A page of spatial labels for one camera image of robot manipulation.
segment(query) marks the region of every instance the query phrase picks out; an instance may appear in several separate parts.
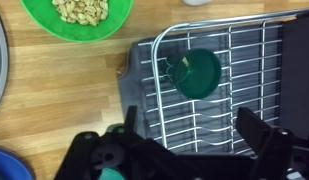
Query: wire rack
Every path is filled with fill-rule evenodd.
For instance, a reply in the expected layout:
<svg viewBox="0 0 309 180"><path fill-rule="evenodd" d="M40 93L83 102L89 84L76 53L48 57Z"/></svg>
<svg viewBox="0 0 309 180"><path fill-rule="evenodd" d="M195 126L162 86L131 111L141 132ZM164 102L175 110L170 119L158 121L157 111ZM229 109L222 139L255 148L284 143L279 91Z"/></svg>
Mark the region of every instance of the wire rack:
<svg viewBox="0 0 309 180"><path fill-rule="evenodd" d="M284 20L309 9L227 18L172 26L152 42L139 47L151 49L152 73L142 78L146 102L145 116L155 140L176 153L251 153L235 130L238 107L251 108L271 125L279 123L281 44ZM212 50L222 64L217 90L201 100L188 99L177 92L160 71L168 55L188 49ZM155 89L147 89L149 83Z"/></svg>

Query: wood grain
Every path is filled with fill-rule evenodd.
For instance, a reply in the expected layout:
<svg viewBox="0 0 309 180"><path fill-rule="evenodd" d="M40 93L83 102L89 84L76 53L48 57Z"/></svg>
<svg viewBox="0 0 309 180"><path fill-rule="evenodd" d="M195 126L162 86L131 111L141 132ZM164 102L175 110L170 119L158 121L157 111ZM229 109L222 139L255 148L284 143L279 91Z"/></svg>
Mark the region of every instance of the wood grain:
<svg viewBox="0 0 309 180"><path fill-rule="evenodd" d="M110 38L69 43L42 30L18 0L0 0L10 69L0 103L0 147L20 156L36 179L53 179L73 137L103 134L123 122L117 71L131 43L177 23L309 8L309 0L213 0L188 7L181 0L135 0Z"/></svg>

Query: dish drying rack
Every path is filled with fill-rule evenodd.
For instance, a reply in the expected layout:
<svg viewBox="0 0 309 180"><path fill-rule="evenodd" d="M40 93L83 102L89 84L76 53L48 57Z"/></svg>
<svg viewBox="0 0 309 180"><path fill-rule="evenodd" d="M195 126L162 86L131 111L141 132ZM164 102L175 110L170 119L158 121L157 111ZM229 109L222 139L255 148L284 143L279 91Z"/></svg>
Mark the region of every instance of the dish drying rack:
<svg viewBox="0 0 309 180"><path fill-rule="evenodd" d="M119 82L124 112L137 105L139 133L175 153L253 153L235 130L237 110L248 107L268 124L280 123L282 29L308 13L183 23L135 43ZM177 92L159 69L167 56L195 48L213 51L222 64L218 88L200 100Z"/></svg>

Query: shelled peanut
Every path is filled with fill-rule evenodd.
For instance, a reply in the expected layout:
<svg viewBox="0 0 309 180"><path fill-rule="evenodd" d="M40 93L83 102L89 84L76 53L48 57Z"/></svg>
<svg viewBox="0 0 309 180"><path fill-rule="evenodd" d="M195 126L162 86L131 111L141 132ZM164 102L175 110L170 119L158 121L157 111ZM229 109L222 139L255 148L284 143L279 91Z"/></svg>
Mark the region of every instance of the shelled peanut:
<svg viewBox="0 0 309 180"><path fill-rule="evenodd" d="M108 16L107 0L52 0L64 22L96 27Z"/></svg>

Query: green cup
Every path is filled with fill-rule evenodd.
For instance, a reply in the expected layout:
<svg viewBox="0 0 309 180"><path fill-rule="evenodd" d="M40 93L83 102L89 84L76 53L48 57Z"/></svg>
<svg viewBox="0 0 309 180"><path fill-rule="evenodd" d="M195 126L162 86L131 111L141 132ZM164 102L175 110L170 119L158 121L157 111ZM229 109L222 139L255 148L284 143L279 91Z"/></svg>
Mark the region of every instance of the green cup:
<svg viewBox="0 0 309 180"><path fill-rule="evenodd" d="M169 56L161 70L176 89L186 97L203 99L212 94L221 79L221 64L215 54L192 49Z"/></svg>

